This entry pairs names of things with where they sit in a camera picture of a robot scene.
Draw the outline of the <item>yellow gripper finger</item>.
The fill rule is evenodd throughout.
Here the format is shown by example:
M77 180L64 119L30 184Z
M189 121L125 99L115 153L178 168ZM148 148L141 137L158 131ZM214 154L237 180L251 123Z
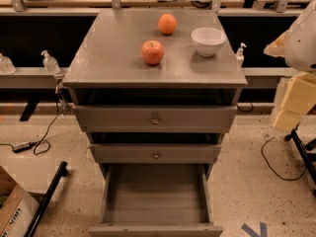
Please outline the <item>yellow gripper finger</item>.
M316 75L302 72L287 83L280 107L297 115L306 115L316 105Z
M301 115L289 111L280 110L276 114L273 128L281 132L291 132L302 119Z

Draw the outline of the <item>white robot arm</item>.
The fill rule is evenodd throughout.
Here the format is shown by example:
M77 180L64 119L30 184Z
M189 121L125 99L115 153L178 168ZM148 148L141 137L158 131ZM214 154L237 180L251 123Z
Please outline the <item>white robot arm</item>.
M264 54L283 57L287 66L298 71L287 82L278 105L273 128L291 132L301 119L316 106L316 1L312 1Z

